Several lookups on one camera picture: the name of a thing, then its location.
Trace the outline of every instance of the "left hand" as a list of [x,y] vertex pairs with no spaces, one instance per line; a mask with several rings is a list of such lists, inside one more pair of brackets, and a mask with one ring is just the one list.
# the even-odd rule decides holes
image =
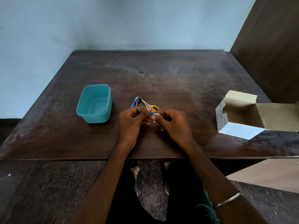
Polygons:
[[140,125],[151,124],[151,110],[152,108],[150,106],[145,109],[139,106],[133,106],[119,114],[119,143],[125,145],[128,154],[136,144]]

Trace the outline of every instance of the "forearm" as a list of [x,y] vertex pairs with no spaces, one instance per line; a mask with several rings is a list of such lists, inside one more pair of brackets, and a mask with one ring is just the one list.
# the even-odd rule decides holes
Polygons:
[[105,223],[127,157],[125,145],[117,145],[101,174],[68,223]]
[[[186,145],[184,150],[214,205],[229,199],[238,192],[236,187],[219,171],[195,141]],[[242,195],[217,208],[217,213],[222,223],[267,223]]]

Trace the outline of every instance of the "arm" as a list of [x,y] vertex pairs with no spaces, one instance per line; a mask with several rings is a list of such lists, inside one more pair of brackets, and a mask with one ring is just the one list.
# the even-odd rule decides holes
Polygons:
[[[204,188],[209,194],[213,205],[219,204],[234,196],[238,190],[218,170],[204,154],[193,138],[186,114],[169,108],[162,108],[153,115],[152,120],[162,125],[171,137],[188,155],[196,173],[201,178]],[[217,208],[222,223],[267,223],[260,213],[242,195],[233,201]]]
[[151,107],[134,106],[119,116],[120,139],[98,179],[86,194],[70,223],[105,223],[125,160],[136,144],[140,125],[149,125]]

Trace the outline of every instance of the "wooden table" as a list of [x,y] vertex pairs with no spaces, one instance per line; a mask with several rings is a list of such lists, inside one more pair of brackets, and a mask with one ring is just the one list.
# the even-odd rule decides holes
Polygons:
[[[76,114],[83,88],[108,84],[110,120],[88,124]],[[196,141],[211,158],[299,156],[297,133],[264,131],[251,140],[217,133],[215,108],[229,90],[270,100],[229,52],[73,52],[0,148],[1,159],[107,159],[118,114],[141,95],[149,104],[187,113]],[[167,133],[143,126],[130,158],[184,157]]]

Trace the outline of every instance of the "leg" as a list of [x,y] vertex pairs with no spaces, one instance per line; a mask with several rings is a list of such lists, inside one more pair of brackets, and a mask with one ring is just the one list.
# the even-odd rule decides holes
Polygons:
[[134,190],[132,171],[124,167],[111,203],[106,223],[153,223],[156,220],[142,207]]
[[217,223],[216,212],[189,160],[171,162],[166,170],[166,183],[169,187],[166,222]]

